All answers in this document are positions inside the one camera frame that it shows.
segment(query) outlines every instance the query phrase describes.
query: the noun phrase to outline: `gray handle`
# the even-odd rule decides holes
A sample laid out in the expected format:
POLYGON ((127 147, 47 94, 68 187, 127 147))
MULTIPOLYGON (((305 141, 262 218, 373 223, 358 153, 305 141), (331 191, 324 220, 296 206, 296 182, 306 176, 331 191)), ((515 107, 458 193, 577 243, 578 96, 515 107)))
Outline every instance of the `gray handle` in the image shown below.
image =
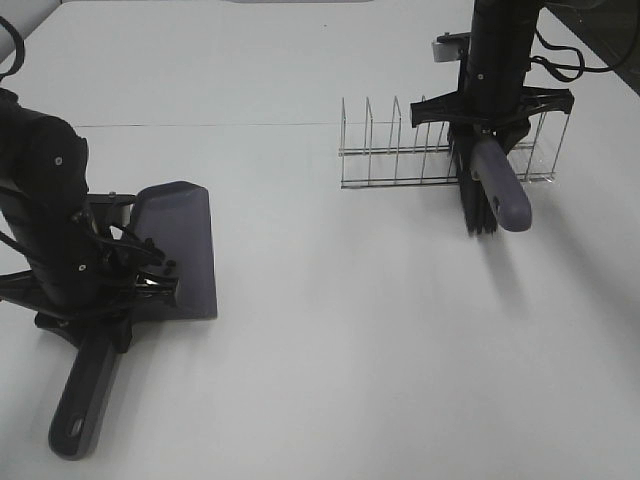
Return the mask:
POLYGON ((471 172, 482 183, 502 228, 510 232, 531 228, 531 204, 495 138, 483 138, 473 147, 471 172))

